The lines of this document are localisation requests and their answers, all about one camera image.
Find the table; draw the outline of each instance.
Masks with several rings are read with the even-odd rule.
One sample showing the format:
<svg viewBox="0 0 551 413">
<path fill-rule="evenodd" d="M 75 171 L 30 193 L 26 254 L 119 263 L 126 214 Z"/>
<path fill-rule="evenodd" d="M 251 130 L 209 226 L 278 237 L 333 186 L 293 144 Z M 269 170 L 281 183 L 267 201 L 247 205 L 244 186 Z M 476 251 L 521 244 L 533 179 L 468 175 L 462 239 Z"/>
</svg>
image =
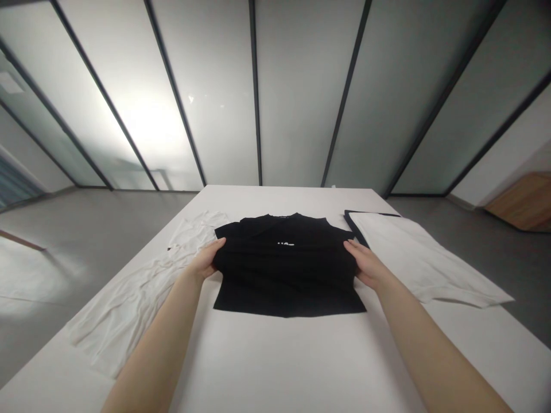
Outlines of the table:
<svg viewBox="0 0 551 413">
<path fill-rule="evenodd" d="M 299 212 L 348 229 L 345 209 L 395 213 L 370 189 L 208 185 L 115 276 L 166 250 L 183 218 Z M 423 412 L 377 296 L 367 313 L 277 318 L 212 309 L 222 277 L 204 283 L 171 412 Z M 500 306 L 425 305 L 444 333 L 517 412 L 551 407 L 551 351 Z M 59 331 L 0 391 L 0 411 L 98 412 L 113 380 Z"/>
</svg>

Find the white wall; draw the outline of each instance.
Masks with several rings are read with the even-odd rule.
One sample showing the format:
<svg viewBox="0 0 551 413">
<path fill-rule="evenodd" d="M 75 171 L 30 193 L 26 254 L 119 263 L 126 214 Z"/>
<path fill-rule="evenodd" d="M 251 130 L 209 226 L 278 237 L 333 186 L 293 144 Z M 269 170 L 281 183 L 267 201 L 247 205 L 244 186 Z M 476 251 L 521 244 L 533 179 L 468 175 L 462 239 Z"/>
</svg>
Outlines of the white wall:
<svg viewBox="0 0 551 413">
<path fill-rule="evenodd" d="M 0 155 L 46 192 L 56 192 L 73 185 L 2 107 Z"/>
<path fill-rule="evenodd" d="M 521 176 L 551 171 L 551 86 L 526 109 L 452 191 L 475 207 L 488 204 Z"/>
</svg>

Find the wooden cabinet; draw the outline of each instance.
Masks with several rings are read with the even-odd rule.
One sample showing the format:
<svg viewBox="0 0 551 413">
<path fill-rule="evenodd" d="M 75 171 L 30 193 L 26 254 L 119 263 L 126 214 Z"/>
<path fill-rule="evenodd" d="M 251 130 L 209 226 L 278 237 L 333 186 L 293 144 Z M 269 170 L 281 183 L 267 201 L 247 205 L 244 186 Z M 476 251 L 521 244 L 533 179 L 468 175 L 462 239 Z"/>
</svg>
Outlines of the wooden cabinet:
<svg viewBox="0 0 551 413">
<path fill-rule="evenodd" d="M 523 231 L 551 232 L 551 173 L 522 177 L 485 210 Z"/>
</svg>

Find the concrete floor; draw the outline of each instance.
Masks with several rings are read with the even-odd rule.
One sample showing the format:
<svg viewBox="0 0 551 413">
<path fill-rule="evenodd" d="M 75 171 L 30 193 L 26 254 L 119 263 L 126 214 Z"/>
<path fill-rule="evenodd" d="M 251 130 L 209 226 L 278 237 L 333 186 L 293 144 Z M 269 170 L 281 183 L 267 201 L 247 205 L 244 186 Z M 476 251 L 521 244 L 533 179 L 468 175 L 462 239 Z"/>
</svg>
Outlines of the concrete floor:
<svg viewBox="0 0 551 413">
<path fill-rule="evenodd" d="M 78 190 L 0 215 L 0 388 L 191 199 Z M 441 198 L 391 198 L 402 215 L 517 301 L 504 307 L 551 348 L 551 236 L 514 230 Z"/>
<path fill-rule="evenodd" d="M 513 296 L 503 307 L 551 348 L 551 234 L 521 232 L 442 198 L 390 197 L 389 204 Z"/>
<path fill-rule="evenodd" d="M 0 215 L 0 388 L 194 194 L 77 190 Z"/>
</svg>

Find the white garment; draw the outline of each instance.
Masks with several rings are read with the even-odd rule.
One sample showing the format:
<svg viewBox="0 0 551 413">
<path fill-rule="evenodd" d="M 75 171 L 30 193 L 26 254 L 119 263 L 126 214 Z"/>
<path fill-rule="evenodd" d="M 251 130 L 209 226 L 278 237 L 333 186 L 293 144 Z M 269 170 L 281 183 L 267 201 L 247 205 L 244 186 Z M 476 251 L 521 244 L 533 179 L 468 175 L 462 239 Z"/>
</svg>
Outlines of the white garment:
<svg viewBox="0 0 551 413">
<path fill-rule="evenodd" d="M 117 377 L 177 276 L 205 245 L 216 240 L 214 230 L 228 223 L 226 214 L 208 211 L 184 220 L 172 237 L 170 251 L 115 278 L 67 323 L 71 343 L 90 357 L 94 368 Z"/>
<path fill-rule="evenodd" d="M 351 213 L 350 218 L 371 250 L 419 301 L 441 298 L 484 308 L 514 300 L 419 224 L 377 213 Z"/>
</svg>

